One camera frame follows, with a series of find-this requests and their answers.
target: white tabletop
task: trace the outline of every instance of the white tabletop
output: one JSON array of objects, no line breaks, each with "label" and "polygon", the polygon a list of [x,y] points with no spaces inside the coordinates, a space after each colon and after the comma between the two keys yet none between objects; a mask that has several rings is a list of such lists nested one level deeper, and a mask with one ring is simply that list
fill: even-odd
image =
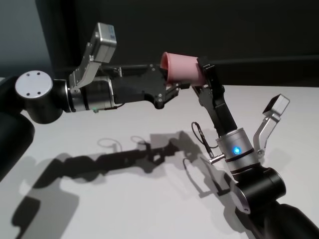
[{"label": "white tabletop", "polygon": [[[286,183],[287,194],[279,202],[298,207],[319,225],[319,89],[225,88],[235,121],[250,139],[270,98],[282,93],[291,100],[269,138],[264,166],[276,169]],[[191,132],[192,121],[200,123],[215,145],[212,122],[190,89],[181,91],[163,110],[139,102],[98,114],[64,113],[49,125],[35,124],[33,144],[0,183],[1,235],[6,239],[19,233],[23,239],[253,238],[236,218],[229,194],[218,196],[218,191],[228,189],[224,162],[210,167],[202,161],[207,154]],[[166,155],[162,164],[148,161],[144,141],[153,152],[161,149]],[[135,164],[123,168],[124,162]],[[115,163],[120,169],[114,169]],[[13,224],[22,225],[22,231]]]}]

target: pink cup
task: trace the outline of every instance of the pink cup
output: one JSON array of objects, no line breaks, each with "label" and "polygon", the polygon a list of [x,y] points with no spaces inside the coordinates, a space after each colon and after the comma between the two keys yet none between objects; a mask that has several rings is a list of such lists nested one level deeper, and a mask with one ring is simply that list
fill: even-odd
[{"label": "pink cup", "polygon": [[168,71],[167,84],[190,82],[192,86],[202,86],[206,82],[197,57],[164,52],[160,67]]}]

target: black cable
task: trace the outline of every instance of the black cable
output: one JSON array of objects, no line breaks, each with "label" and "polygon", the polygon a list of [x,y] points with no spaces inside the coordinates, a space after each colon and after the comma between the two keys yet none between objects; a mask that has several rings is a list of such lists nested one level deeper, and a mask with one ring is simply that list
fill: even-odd
[{"label": "black cable", "polygon": [[122,107],[123,105],[125,105],[125,103],[119,105],[119,106],[116,106],[116,108],[119,108],[119,107]]},{"label": "black cable", "polygon": [[193,131],[193,133],[194,133],[195,137],[198,139],[198,141],[201,142],[201,144],[205,145],[204,142],[203,142],[203,141],[197,136],[197,134],[195,133],[194,124],[197,126],[197,128],[198,128],[199,130],[201,130],[201,128],[200,128],[200,126],[199,126],[199,124],[198,124],[197,122],[192,122],[192,123],[191,123],[191,130]]}]

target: blue led light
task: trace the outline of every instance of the blue led light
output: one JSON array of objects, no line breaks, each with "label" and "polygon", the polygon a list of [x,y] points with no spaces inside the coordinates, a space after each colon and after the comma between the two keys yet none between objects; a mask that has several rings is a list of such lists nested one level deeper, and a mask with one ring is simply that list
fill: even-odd
[{"label": "blue led light", "polygon": [[241,153],[241,148],[240,147],[234,147],[233,148],[233,153],[234,154],[240,154]]}]

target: black cylinder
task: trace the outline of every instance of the black cylinder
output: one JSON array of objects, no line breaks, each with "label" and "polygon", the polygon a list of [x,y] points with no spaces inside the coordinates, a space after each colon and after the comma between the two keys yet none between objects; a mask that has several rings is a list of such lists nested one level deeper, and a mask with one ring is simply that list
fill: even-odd
[{"label": "black cylinder", "polygon": [[0,112],[0,181],[33,141],[34,126],[20,114]]},{"label": "black cylinder", "polygon": [[318,227],[298,208],[281,204],[265,217],[265,239],[319,239]]},{"label": "black cylinder", "polygon": [[238,182],[236,186],[245,195],[251,212],[274,202],[286,193],[285,183],[272,168],[267,168],[250,181]]},{"label": "black cylinder", "polygon": [[57,120],[63,110],[54,100],[53,81],[41,71],[29,71],[21,75],[15,90],[24,100],[24,106],[31,119],[37,123],[51,123]]}]

